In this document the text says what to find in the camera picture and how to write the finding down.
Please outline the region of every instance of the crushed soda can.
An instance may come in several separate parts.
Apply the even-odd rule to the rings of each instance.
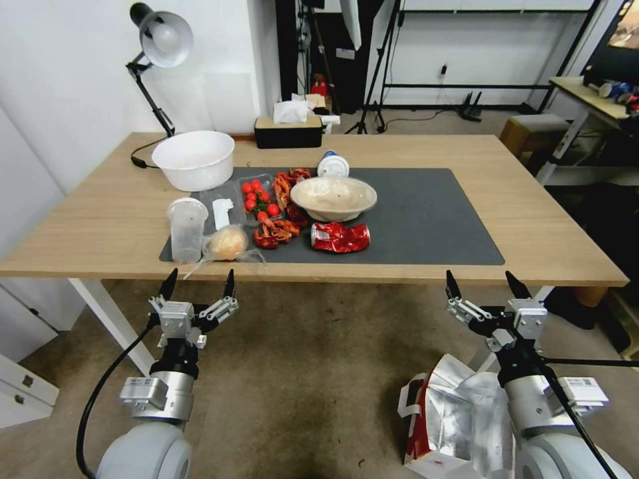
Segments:
[[[362,223],[347,228],[341,223],[313,223],[311,246],[333,253],[361,251],[371,244],[371,232]]]

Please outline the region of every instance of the gray desk mat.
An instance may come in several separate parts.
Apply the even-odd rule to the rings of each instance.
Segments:
[[[261,173],[275,175],[282,168],[235,168],[232,180]],[[445,168],[352,168],[377,191],[377,205],[346,223],[366,223],[371,245],[357,253],[333,254],[311,248],[310,228],[278,249],[263,249],[272,263],[350,263],[420,265],[502,265],[504,258],[461,189],[453,172]],[[199,192],[192,193],[200,197]],[[215,232],[212,206],[204,226]],[[246,228],[250,246],[253,228]],[[172,261],[170,238],[160,260]]]

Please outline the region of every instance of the beige bowl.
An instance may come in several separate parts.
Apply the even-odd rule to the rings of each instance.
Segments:
[[[320,176],[297,183],[291,200],[322,222],[353,220],[377,203],[377,192],[355,178]]]

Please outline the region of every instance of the desk lamp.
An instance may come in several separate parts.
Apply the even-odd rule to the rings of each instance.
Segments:
[[[140,31],[142,52],[126,65],[135,83],[138,85],[153,114],[162,125],[167,136],[175,135],[175,125],[161,108],[153,101],[142,83],[142,73],[153,65],[160,68],[173,68],[182,63],[193,46],[193,33],[186,20],[179,15],[164,11],[153,11],[145,3],[135,3],[130,10],[131,20]],[[148,63],[140,63],[146,57]],[[139,158],[131,157],[136,166],[148,165]]]

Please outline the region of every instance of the white plastic basin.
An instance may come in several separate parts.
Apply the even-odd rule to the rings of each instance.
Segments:
[[[233,174],[235,141],[226,133],[194,131],[155,147],[153,162],[178,190],[195,192],[221,185]]]

